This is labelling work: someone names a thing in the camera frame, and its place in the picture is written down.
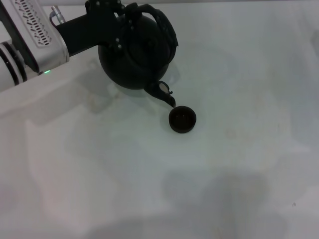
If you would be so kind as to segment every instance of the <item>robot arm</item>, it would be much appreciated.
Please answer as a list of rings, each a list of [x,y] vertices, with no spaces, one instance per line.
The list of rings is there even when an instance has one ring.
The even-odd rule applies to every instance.
[[[41,75],[96,45],[121,54],[126,50],[121,28],[133,27],[142,12],[150,13],[168,43],[177,46],[170,22],[150,5],[124,7],[120,0],[88,0],[85,8],[86,15],[65,22],[58,8],[52,8],[49,19],[37,0],[0,0],[0,20],[12,39],[0,43],[0,92],[30,79],[28,72]],[[125,17],[116,18],[115,13]],[[59,25],[54,25],[53,16],[58,17]]]

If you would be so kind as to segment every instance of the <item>white table surface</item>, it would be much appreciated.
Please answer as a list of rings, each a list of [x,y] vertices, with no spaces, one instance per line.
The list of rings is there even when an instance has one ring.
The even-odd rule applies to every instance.
[[[154,7],[195,128],[114,85],[97,48],[1,93],[0,238],[319,238],[319,2]]]

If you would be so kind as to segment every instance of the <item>small black bowl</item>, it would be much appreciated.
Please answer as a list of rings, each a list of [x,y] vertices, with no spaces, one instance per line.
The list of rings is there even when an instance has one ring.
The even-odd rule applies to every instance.
[[[190,132],[196,124],[195,112],[187,106],[174,108],[168,116],[170,127],[177,133]]]

